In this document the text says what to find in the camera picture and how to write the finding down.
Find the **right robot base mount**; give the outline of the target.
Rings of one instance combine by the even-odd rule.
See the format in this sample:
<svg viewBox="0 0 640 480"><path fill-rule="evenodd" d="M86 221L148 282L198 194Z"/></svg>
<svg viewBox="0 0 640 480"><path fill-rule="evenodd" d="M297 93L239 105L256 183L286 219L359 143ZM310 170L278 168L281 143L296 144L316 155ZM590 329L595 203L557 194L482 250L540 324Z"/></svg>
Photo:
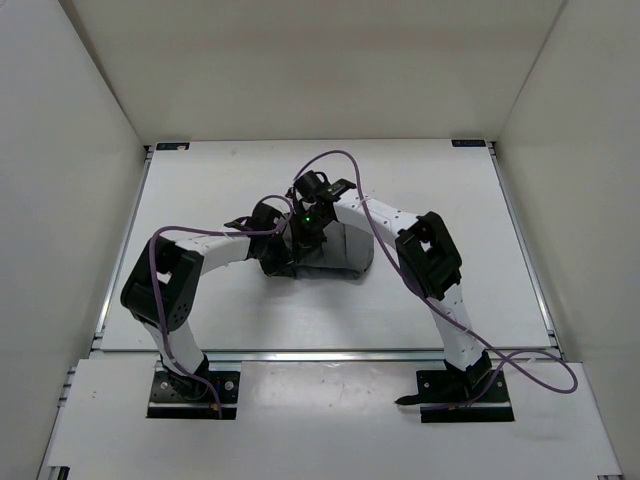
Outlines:
<svg viewBox="0 0 640 480"><path fill-rule="evenodd" d="M492 370L470 393L446 370L416 372L417 392L395 400L418 407L424 424L508 423L515 421L504 373Z"/></svg>

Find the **corner label sticker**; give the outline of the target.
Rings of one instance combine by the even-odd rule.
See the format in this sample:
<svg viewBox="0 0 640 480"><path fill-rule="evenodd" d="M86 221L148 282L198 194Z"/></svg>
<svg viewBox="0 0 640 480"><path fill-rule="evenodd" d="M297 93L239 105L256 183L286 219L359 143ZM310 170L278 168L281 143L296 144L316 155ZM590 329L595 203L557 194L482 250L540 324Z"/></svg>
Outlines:
<svg viewBox="0 0 640 480"><path fill-rule="evenodd" d="M486 142L482 139L452 139L454 148L485 148Z"/></svg>
<svg viewBox="0 0 640 480"><path fill-rule="evenodd" d="M189 142L159 142L155 145L155 151L185 151L189 147Z"/></svg>

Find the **left corner label sticker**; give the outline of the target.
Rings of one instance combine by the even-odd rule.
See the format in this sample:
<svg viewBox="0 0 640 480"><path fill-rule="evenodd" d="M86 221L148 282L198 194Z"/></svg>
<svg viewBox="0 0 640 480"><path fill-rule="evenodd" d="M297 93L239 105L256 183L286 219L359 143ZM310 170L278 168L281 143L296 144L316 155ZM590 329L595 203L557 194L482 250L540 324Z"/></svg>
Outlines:
<svg viewBox="0 0 640 480"><path fill-rule="evenodd" d="M155 145L155 151L185 151L189 147L189 142L159 142Z"/></svg>

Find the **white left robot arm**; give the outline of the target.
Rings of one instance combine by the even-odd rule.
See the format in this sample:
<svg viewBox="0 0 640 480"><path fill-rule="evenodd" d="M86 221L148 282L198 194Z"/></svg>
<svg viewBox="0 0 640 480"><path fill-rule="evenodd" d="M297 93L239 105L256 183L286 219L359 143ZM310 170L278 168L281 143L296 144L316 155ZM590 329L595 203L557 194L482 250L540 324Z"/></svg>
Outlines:
<svg viewBox="0 0 640 480"><path fill-rule="evenodd" d="M223 231L165 226L154 232L122 289L120 302L154 339L169 378L188 398L211 388L208 359L188 323L200 278L235 262L264 259L282 239L294 208L259 201Z"/></svg>

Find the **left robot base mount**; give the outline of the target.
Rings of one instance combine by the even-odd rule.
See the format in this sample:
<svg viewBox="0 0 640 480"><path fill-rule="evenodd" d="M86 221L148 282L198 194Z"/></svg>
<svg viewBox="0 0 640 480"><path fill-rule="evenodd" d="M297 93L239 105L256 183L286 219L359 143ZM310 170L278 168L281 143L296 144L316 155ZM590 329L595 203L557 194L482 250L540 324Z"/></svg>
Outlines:
<svg viewBox="0 0 640 480"><path fill-rule="evenodd" d="M235 420L239 399L241 372L213 369L208 382L182 378L163 367L157 367L150 387L146 417L149 419Z"/></svg>

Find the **right corner label sticker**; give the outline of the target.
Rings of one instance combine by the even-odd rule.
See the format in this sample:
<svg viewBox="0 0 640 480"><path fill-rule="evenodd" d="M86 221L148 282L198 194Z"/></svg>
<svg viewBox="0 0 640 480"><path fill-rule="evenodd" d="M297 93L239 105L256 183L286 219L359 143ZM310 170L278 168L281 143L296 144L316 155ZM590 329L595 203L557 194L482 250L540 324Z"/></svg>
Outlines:
<svg viewBox="0 0 640 480"><path fill-rule="evenodd" d="M482 139L452 139L454 148L485 148L486 142Z"/></svg>

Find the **aluminium table rail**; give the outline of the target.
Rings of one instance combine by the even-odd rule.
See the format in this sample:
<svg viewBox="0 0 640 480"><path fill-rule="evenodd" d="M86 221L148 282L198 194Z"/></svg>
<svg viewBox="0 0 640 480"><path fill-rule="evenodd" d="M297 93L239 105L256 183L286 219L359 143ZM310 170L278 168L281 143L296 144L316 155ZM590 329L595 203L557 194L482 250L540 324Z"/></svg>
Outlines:
<svg viewBox="0 0 640 480"><path fill-rule="evenodd" d="M542 358L548 357L542 355L547 352L554 356L560 356L561 351L557 347L549 347L545 349L531 349L528 352L518 356L517 359L524 358ZM120 356L151 356L157 357L158 353L151 350L105 350L102 348L92 348L90 358L98 358L102 356L113 357ZM288 351L244 351L244 350L209 350L206 355L213 362L420 362L420 361L440 361L444 359L442 350L355 350L355 351L339 351L339 350L288 350Z"/></svg>

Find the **grey pleated skirt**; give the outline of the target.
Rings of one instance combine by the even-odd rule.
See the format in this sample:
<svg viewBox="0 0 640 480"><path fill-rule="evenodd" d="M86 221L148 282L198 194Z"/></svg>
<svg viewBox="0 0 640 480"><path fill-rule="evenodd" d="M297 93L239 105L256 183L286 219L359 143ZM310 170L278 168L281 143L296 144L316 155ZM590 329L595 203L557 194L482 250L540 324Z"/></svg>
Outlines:
<svg viewBox="0 0 640 480"><path fill-rule="evenodd" d="M374 260L371 233L337 221L312 232L310 222L296 215L283 233L291 262L276 276L305 279L357 280Z"/></svg>

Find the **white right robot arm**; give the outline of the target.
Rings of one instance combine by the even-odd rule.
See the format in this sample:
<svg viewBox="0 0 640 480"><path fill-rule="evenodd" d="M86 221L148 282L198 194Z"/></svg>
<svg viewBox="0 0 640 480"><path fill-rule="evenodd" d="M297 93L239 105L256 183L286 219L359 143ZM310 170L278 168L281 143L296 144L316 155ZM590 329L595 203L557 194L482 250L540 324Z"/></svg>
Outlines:
<svg viewBox="0 0 640 480"><path fill-rule="evenodd" d="M339 223L393 248L405 285L432 309L444 346L449 391L465 401L480 393L491 370L490 360L471 334L461 288L462 258L441 216L404 212L360 193L345 179L331 184L321 172L303 175L287 196L295 208L298 242L307 242L329 224Z"/></svg>

